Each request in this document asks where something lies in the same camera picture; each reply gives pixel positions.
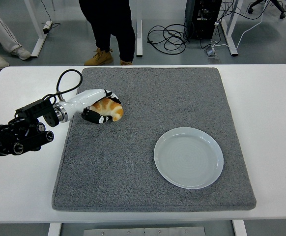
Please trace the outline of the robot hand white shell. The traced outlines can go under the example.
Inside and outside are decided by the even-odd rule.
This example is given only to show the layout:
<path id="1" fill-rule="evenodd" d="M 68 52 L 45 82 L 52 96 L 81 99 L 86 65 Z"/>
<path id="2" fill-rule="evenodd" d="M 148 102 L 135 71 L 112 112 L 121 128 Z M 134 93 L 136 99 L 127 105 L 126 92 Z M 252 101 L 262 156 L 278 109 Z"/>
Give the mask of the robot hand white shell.
<path id="1" fill-rule="evenodd" d="M 81 113 L 82 118 L 96 124 L 108 120 L 119 120 L 123 108 L 119 98 L 109 90 L 90 89 L 77 94 L 66 102 L 60 102 L 62 122 L 71 120 L 75 113 Z"/>

